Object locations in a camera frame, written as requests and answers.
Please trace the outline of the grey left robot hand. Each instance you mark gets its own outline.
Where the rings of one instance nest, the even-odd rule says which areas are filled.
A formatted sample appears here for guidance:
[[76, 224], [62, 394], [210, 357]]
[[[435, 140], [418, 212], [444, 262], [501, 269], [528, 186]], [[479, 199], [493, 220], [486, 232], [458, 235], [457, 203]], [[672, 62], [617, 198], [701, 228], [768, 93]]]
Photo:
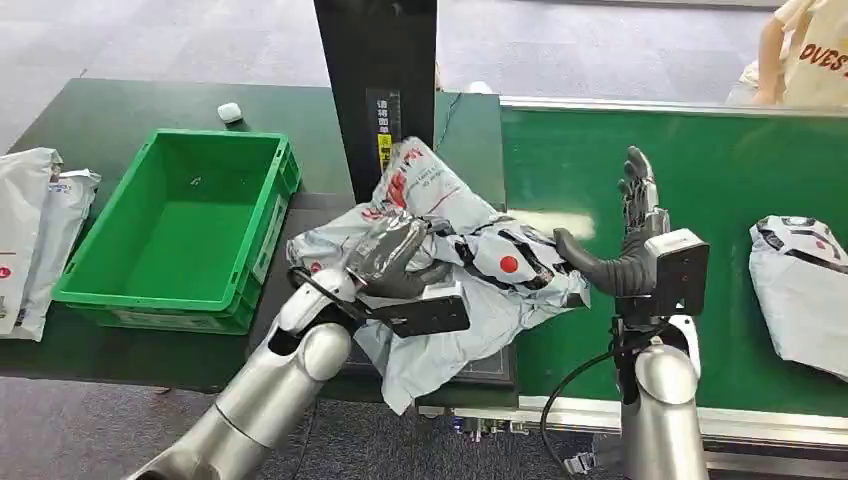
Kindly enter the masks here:
[[452, 266], [440, 260], [415, 271], [407, 266], [427, 239], [430, 222], [407, 213], [377, 221], [345, 258], [345, 269], [372, 297], [412, 299], [425, 288], [445, 281]]

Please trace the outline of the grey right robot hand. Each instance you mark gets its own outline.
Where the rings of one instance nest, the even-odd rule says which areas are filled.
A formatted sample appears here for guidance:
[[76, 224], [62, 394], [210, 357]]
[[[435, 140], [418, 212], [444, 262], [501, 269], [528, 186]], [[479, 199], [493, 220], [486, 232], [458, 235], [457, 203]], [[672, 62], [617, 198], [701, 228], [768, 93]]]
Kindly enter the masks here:
[[659, 206], [650, 161], [636, 146], [627, 149], [624, 177], [617, 183], [621, 196], [624, 237], [620, 253], [601, 259], [585, 250], [565, 228], [553, 231], [558, 255], [597, 290], [613, 297], [647, 295], [656, 285], [656, 260], [646, 242], [669, 231], [667, 211]]

